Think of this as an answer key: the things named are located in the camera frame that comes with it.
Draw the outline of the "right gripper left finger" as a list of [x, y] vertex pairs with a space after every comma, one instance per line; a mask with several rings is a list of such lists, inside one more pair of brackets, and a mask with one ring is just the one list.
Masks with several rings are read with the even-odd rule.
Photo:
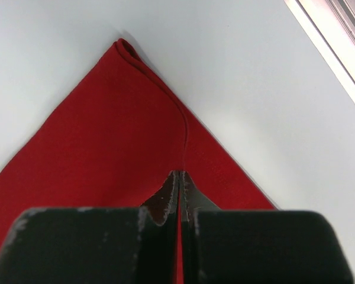
[[179, 172], [139, 207], [32, 208], [0, 249], [0, 283], [175, 283]]

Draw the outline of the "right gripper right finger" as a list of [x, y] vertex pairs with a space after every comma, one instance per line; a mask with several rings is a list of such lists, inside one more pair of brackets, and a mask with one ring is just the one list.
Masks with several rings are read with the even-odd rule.
[[223, 210], [179, 174], [185, 283], [353, 283], [337, 235], [314, 211]]

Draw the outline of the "dark red t shirt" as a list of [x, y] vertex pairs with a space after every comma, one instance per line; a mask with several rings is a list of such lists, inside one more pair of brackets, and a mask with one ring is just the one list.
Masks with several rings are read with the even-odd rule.
[[[139, 207], [172, 171], [223, 210], [272, 204], [194, 115], [117, 40], [0, 173], [0, 249], [32, 208]], [[180, 197], [176, 281], [183, 281]]]

